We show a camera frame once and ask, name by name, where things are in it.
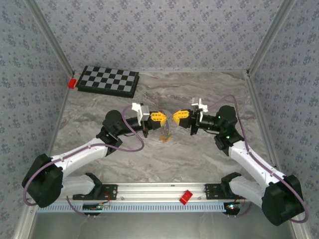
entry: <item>marble surface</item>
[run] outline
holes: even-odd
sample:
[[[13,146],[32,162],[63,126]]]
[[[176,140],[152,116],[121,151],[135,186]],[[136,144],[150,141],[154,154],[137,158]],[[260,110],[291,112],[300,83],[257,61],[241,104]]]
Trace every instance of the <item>marble surface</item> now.
[[[122,111],[128,104],[138,102],[148,105],[151,111],[164,111],[169,117],[172,139],[162,143],[159,138],[163,129],[151,131],[142,151],[117,151],[85,165],[74,175],[92,172],[103,182],[219,182],[221,177],[237,171],[250,178],[241,165],[217,149],[213,135],[199,130],[197,135],[190,136],[189,129],[177,126],[171,119],[178,110],[190,108],[192,97],[202,97],[205,104],[212,105],[227,94],[234,94],[238,100],[250,145],[268,161],[245,80],[236,74],[214,72],[140,73],[134,99],[72,90],[52,155],[67,152],[94,138],[109,110]],[[225,104],[233,105],[230,100]],[[135,115],[131,111],[126,117]],[[133,136],[121,138],[124,142],[121,147],[140,147]]]

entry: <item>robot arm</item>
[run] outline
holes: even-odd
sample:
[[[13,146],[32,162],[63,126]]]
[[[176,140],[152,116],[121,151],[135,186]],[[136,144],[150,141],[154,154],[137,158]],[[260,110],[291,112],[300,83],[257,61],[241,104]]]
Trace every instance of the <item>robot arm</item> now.
[[[203,114],[208,110],[201,99],[193,98],[192,107],[193,110],[176,112],[173,115],[174,121],[183,128],[191,128],[190,135],[196,134],[198,129],[216,131],[218,134],[214,139],[218,149],[242,165],[256,180],[251,182],[239,173],[232,173],[222,179],[225,195],[247,198],[259,206],[267,219],[277,226],[304,211],[293,193],[273,175],[276,174],[288,183],[303,198],[299,180],[294,175],[286,176],[269,165],[250,146],[249,151],[247,150],[244,138],[235,128],[238,119],[233,107],[222,106],[216,116]]]
[[[137,112],[137,117],[127,119],[127,123],[134,131],[142,131],[144,137],[148,136],[149,130],[162,127],[166,116],[161,112],[150,112],[143,104],[132,104],[132,109]],[[42,170],[30,183],[27,192],[39,205],[47,207],[57,198],[76,195],[92,194],[94,198],[101,192],[101,182],[93,174],[87,173],[78,177],[69,175],[93,160],[106,157],[116,151],[123,143],[119,135],[130,133],[120,112],[109,111],[101,131],[86,144],[61,155],[48,157],[45,154],[38,156],[27,172],[22,186],[25,187],[31,176],[33,176],[43,165],[57,161]]]

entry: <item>small red block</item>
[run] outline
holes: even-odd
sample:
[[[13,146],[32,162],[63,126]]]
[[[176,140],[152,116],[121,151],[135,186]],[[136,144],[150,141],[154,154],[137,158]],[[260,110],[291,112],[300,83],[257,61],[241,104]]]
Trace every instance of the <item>small red block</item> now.
[[[68,88],[74,89],[75,84],[76,84],[76,79],[75,78],[71,78],[71,80],[68,83]]]
[[[186,205],[186,203],[188,202],[188,200],[191,198],[191,196],[193,196],[193,194],[190,191],[186,191],[184,193],[184,195],[180,198],[180,202],[183,203],[184,205]]]

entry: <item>patterned wallpaper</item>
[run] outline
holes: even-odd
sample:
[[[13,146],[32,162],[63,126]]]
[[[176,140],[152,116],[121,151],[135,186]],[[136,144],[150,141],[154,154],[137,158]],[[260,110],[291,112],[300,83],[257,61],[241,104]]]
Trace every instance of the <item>patterned wallpaper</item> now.
[[[24,2],[0,9],[0,238],[10,239],[23,176],[47,151],[68,79]]]
[[[259,91],[286,174],[301,181],[319,239],[319,3],[297,1],[257,70]]]
[[[282,0],[38,0],[73,70],[246,69]]]

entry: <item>black and white checkerboard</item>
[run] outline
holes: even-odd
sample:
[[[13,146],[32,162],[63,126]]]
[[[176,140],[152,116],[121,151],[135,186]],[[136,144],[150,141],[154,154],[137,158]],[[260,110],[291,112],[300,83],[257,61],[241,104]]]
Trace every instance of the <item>black and white checkerboard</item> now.
[[[79,91],[133,98],[139,73],[86,66],[76,87]]]

